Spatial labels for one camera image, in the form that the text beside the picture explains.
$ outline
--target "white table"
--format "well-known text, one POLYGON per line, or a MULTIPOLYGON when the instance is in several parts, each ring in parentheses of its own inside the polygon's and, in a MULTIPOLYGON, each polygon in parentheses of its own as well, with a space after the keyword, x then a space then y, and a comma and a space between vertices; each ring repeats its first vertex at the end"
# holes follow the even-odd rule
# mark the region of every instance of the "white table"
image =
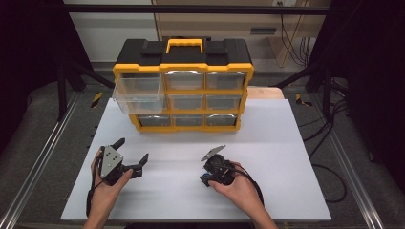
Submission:
POLYGON ((126 142, 118 151, 123 164, 138 164, 149 153, 143 177, 121 191, 110 219, 125 221, 241 221, 248 217, 199 176, 203 156, 220 152, 239 161, 260 185, 265 205, 275 220, 330 220, 292 110, 284 99, 248 99, 236 133, 140 133, 112 99, 101 118, 62 219, 85 220, 91 184, 90 165, 99 146, 126 142))

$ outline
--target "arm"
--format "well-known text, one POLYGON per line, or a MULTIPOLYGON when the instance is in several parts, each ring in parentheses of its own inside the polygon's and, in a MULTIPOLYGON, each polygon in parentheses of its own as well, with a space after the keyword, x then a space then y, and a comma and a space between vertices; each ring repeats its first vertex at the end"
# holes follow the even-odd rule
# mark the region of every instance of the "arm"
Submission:
POLYGON ((252 219, 256 229, 277 228, 250 180, 239 174, 234 176, 234 181, 228 186, 212 180, 208 183, 218 193, 229 198, 239 209, 244 211, 252 219))
MULTIPOLYGON (((95 166, 95 160, 92 163, 92 171, 95 166)), ((90 211, 89 217, 84 223, 83 229, 98 229, 103 228, 107 218, 110 215, 111 210, 113 210, 114 204, 117 201, 119 192, 131 178, 133 170, 128 170, 113 186, 109 186, 102 182, 101 177, 96 173, 96 182, 98 185, 95 188, 95 192, 92 198, 92 210, 90 211)))

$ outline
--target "wall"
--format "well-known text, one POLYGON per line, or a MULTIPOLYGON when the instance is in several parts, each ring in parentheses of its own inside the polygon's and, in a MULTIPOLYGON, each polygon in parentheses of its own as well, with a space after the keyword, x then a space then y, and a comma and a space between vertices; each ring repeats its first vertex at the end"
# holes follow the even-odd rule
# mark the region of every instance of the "wall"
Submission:
MULTIPOLYGON (((151 5, 150 0, 64 0, 65 4, 151 5)), ((116 62, 128 38, 158 40, 153 13, 71 12, 81 42, 92 63, 116 62)))

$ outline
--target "yellow storage organizer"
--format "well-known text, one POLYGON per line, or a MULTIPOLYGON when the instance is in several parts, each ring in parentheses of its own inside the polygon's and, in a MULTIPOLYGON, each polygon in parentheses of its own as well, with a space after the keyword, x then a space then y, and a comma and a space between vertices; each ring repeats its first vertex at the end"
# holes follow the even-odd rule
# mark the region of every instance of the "yellow storage organizer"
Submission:
POLYGON ((128 39, 113 99, 140 132, 237 131, 253 71, 243 39, 128 39))

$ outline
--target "person's left hand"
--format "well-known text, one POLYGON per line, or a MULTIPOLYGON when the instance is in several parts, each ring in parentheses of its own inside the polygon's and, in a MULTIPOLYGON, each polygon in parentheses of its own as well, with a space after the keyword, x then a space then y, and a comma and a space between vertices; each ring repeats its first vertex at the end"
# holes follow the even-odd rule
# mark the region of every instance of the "person's left hand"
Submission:
MULTIPOLYGON (((96 166, 96 158, 101 153, 100 150, 96 153, 92 163, 92 171, 96 166)), ((93 194, 92 208, 89 217, 84 224, 83 228, 102 228, 107 218, 110 215, 111 210, 117 201, 118 195, 128 180, 131 178, 133 170, 130 169, 113 186, 110 186, 102 182, 99 172, 96 171, 95 185, 98 185, 93 194)))

